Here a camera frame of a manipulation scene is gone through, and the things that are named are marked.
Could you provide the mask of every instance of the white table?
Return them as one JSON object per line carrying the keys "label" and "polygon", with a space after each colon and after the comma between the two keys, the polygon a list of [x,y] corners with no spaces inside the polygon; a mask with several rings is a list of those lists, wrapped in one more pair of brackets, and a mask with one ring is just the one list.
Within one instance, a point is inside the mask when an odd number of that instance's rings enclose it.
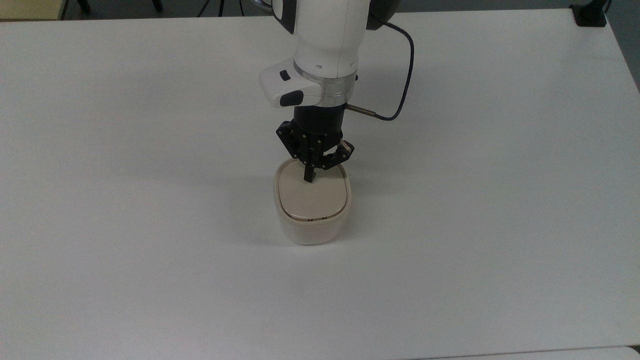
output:
{"label": "white table", "polygon": [[[640,95],[570,10],[397,14],[341,240],[277,223],[273,19],[0,24],[3,359],[414,359],[640,343]],[[405,40],[352,103],[392,113]]]}

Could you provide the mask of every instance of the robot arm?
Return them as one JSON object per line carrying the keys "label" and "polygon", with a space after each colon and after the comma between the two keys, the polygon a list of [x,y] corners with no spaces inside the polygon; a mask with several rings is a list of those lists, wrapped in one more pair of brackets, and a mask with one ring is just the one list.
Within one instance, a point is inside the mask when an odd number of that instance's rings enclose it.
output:
{"label": "robot arm", "polygon": [[[376,17],[388,20],[399,0],[272,0],[281,25],[298,38],[296,52],[260,72],[260,85],[276,108],[294,106],[294,117],[276,133],[289,154],[314,169],[328,170],[349,159],[353,146],[342,139],[342,118],[353,94],[358,48]],[[336,147],[333,154],[326,151]]]}

